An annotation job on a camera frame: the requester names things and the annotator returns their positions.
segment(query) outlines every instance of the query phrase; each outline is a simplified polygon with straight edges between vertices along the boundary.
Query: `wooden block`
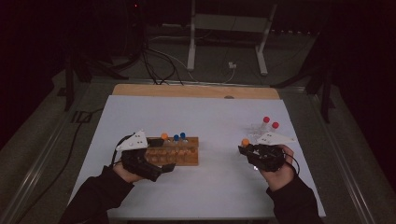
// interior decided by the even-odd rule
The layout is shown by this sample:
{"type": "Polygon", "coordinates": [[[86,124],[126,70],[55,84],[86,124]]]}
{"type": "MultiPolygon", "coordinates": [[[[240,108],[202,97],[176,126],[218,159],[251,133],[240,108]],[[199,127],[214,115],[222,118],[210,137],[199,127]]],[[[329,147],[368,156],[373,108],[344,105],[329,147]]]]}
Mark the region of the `wooden block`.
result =
{"type": "Polygon", "coordinates": [[[187,137],[186,140],[177,142],[170,137],[161,147],[148,147],[146,160],[158,166],[169,163],[195,166],[199,164],[198,146],[198,137],[187,137]]]}

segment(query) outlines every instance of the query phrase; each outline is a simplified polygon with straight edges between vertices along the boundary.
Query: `finger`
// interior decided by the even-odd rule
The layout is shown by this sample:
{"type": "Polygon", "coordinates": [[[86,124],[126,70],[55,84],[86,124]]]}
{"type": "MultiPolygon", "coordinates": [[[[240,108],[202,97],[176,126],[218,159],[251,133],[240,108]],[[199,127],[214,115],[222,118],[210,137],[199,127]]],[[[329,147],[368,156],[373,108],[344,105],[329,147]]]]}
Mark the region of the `finger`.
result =
{"type": "Polygon", "coordinates": [[[285,152],[285,154],[287,154],[285,157],[285,161],[292,164],[293,163],[293,155],[294,155],[293,150],[291,150],[289,147],[287,147],[285,145],[279,145],[279,146],[283,149],[283,152],[285,152]]]}

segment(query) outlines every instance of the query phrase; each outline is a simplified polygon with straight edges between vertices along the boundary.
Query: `person's left hand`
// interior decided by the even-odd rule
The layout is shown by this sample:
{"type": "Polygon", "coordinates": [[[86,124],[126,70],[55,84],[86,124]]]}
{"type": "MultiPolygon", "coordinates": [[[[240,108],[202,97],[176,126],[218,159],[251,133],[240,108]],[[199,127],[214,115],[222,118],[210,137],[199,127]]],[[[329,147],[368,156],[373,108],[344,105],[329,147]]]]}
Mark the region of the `person's left hand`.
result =
{"type": "Polygon", "coordinates": [[[113,171],[128,183],[134,183],[136,181],[144,179],[144,177],[140,175],[132,174],[129,171],[125,170],[122,166],[122,162],[117,162],[116,164],[114,164],[113,171]]]}

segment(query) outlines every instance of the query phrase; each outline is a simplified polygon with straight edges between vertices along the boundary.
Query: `person's right hand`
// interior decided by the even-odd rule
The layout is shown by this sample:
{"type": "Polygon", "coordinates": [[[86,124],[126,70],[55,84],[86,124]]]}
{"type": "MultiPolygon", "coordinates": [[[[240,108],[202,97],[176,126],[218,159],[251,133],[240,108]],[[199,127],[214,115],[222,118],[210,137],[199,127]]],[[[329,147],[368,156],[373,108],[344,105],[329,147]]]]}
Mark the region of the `person's right hand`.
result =
{"type": "MultiPolygon", "coordinates": [[[[279,145],[279,147],[281,147],[283,151],[289,155],[285,158],[286,162],[292,164],[292,156],[294,152],[287,146],[279,145]]],[[[264,170],[260,170],[260,173],[268,182],[268,187],[271,191],[276,191],[277,189],[283,188],[294,178],[294,171],[286,163],[275,172],[265,172],[264,170]]]]}

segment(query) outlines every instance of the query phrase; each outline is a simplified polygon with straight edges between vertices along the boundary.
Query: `white plastic part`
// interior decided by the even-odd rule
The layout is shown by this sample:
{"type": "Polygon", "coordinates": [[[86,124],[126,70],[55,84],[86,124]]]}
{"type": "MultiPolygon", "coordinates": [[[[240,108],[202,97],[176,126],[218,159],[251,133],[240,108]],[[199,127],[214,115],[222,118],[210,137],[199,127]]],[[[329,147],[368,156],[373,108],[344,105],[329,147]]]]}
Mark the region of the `white plastic part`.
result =
{"type": "Polygon", "coordinates": [[[257,139],[257,143],[267,145],[267,146],[274,146],[279,144],[287,144],[295,142],[296,140],[291,137],[284,136],[279,133],[265,133],[259,139],[257,139]]]}
{"type": "Polygon", "coordinates": [[[148,140],[146,134],[143,130],[135,133],[125,141],[123,141],[119,146],[116,147],[117,151],[140,149],[148,147],[148,140]]]}

